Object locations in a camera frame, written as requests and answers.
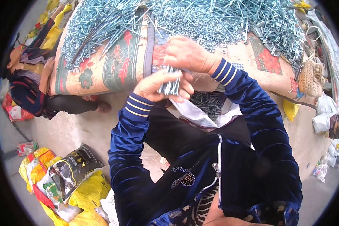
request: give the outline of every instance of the red plastic bag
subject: red plastic bag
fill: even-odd
[[[32,119],[34,118],[34,115],[29,113],[26,110],[21,109],[20,106],[12,106],[13,99],[11,98],[9,93],[6,93],[5,99],[2,102],[2,108],[4,111],[7,111],[9,114],[9,119],[11,122],[14,121],[24,121],[27,119]]]
[[[13,102],[13,99],[11,98],[9,93],[6,93],[4,101],[2,102],[2,108],[4,111],[6,111],[7,106],[11,106],[11,103]]]

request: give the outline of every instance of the woven bag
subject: woven bag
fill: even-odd
[[[323,65],[313,60],[305,61],[299,75],[299,91],[310,97],[321,97],[324,83]]]

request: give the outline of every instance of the white plastic bag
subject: white plastic bag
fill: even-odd
[[[100,200],[103,210],[108,214],[109,226],[119,226],[117,211],[114,204],[114,191],[111,189],[105,199]]]
[[[6,94],[10,92],[10,82],[7,79],[0,79],[0,101],[3,102]]]
[[[67,205],[63,210],[57,210],[57,215],[66,222],[72,221],[83,210],[77,206]]]
[[[9,111],[9,115],[13,118],[13,120],[21,119],[21,107],[16,105]]]
[[[190,122],[205,128],[220,128],[229,123],[234,116],[242,115],[240,106],[226,99],[220,116],[215,121],[211,120],[206,113],[185,99],[184,103],[176,103],[170,100],[183,117]]]
[[[324,113],[333,113],[339,112],[339,106],[335,103],[335,101],[331,98],[328,97],[324,92],[321,97],[318,98],[318,105],[317,105],[317,110],[316,114],[321,115]]]
[[[324,113],[324,114],[317,115],[314,118],[312,118],[315,133],[320,133],[320,132],[329,130],[330,129],[330,117],[332,117],[335,114],[336,114],[335,112]]]
[[[103,210],[103,208],[100,207],[96,207],[94,208],[94,210],[97,212],[97,214],[99,214],[101,217],[103,217],[103,219],[109,224],[111,221],[109,220],[108,214]]]
[[[315,167],[313,170],[313,175],[321,180],[321,182],[325,183],[325,175],[328,171],[328,165],[327,164],[320,164]]]
[[[329,145],[328,152],[329,152],[330,156],[332,156],[332,157],[338,156],[338,153],[337,153],[337,151],[335,150],[335,147],[332,144]]]
[[[338,156],[338,153],[335,147],[332,144],[330,144],[328,147],[328,160],[329,160],[329,165],[331,167],[335,166],[335,163],[337,161],[337,156]]]
[[[27,172],[27,175],[28,175],[31,190],[33,189],[33,181],[31,180],[30,173],[34,169],[35,166],[39,165],[39,163],[40,163],[39,159],[34,158],[26,167],[26,172]]]

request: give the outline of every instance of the woman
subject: woman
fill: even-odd
[[[159,71],[139,82],[119,111],[108,151],[120,225],[297,225],[302,184],[275,102],[246,72],[186,37],[171,38],[166,53],[165,64],[224,85],[244,117],[204,133],[155,103],[166,98],[157,92],[161,84],[181,73]],[[180,97],[169,98],[189,99],[192,79],[185,73]],[[157,183],[143,168],[143,142],[171,164]]]
[[[40,49],[40,46],[54,25],[55,17],[63,9],[64,5],[58,6],[35,40],[24,50],[14,48],[19,38],[17,34],[9,48],[10,55],[5,60],[6,72],[2,78],[10,81],[13,101],[36,117],[43,116],[45,119],[51,119],[59,111],[69,114],[80,114],[86,111],[109,112],[111,107],[105,102],[95,103],[71,95],[48,96],[48,80],[53,71],[54,57],[60,37],[53,50]]]

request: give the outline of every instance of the yellow plastic bag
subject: yellow plastic bag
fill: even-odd
[[[59,24],[62,21],[64,14],[70,10],[72,10],[73,6],[71,4],[67,4],[63,11],[61,11],[57,17],[55,17],[54,20],[54,26],[50,29],[47,36],[45,37],[47,39],[46,43],[43,46],[43,49],[45,50],[51,50],[53,49],[56,41],[59,38],[59,35],[63,32],[64,29],[59,29]]]
[[[68,204],[84,210],[94,210],[100,206],[100,199],[107,197],[110,189],[111,186],[102,170],[98,170],[79,185],[69,198]]]
[[[49,20],[48,13],[45,11],[44,13],[40,14],[37,22],[40,23],[41,25],[44,25],[48,22],[48,20]]]
[[[299,106],[300,106],[299,104],[295,104],[284,99],[283,102],[284,112],[286,117],[288,117],[290,121],[294,120],[296,114],[298,113]]]
[[[46,152],[49,151],[49,150],[50,150],[50,149],[47,148],[47,147],[41,147],[41,148],[39,148],[38,150],[36,150],[36,151],[34,152],[34,156],[37,158],[37,157],[41,156],[42,154],[46,153]]]
[[[69,224],[65,220],[61,219],[58,215],[56,215],[49,207],[44,205],[41,201],[39,202],[40,205],[43,207],[45,213],[48,215],[48,217],[50,217],[50,219],[53,220],[55,226],[69,226]]]
[[[49,148],[41,147],[34,152],[34,156],[39,159],[39,164],[31,171],[30,178],[33,184],[36,184],[45,176],[49,166],[55,163],[53,162],[55,155]]]
[[[27,170],[26,170],[26,168],[27,168],[27,166],[28,166],[28,164],[30,163],[30,160],[28,159],[28,157],[25,157],[23,160],[22,160],[22,162],[21,162],[21,164],[20,164],[20,166],[19,166],[19,174],[20,174],[20,176],[25,180],[25,182],[26,182],[26,189],[30,192],[30,193],[32,193],[32,190],[31,190],[31,187],[30,187],[30,183],[29,183],[29,178],[28,178],[28,174],[27,174]]]
[[[52,11],[59,5],[59,0],[49,0],[46,10]]]
[[[109,224],[95,210],[84,211],[78,214],[69,226],[109,226]]]
[[[303,8],[306,8],[306,9],[310,9],[311,8],[311,5],[307,4],[304,2],[304,0],[302,0],[300,2],[300,4],[294,4],[295,7],[303,7]]]

